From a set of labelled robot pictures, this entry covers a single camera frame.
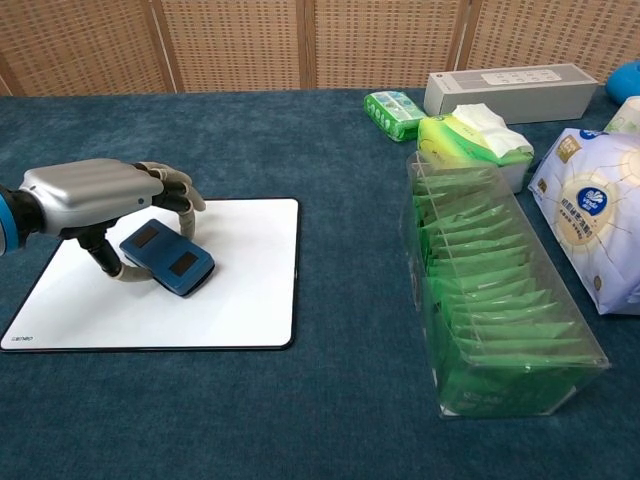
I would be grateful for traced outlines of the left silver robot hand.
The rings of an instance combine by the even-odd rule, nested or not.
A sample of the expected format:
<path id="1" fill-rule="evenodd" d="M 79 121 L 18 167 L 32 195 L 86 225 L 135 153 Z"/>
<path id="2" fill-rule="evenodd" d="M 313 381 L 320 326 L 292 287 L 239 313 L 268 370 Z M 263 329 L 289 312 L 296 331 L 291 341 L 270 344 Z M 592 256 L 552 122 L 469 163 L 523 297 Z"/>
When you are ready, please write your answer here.
<path id="1" fill-rule="evenodd" d="M 110 278 L 147 281 L 151 271 L 123 263 L 106 231 L 150 206 L 175 212 L 181 235 L 193 239 L 206 202 L 187 173 L 158 162 L 94 158 L 33 168 L 17 189 L 1 189 L 1 253 L 25 247 L 34 233 L 75 239 Z"/>

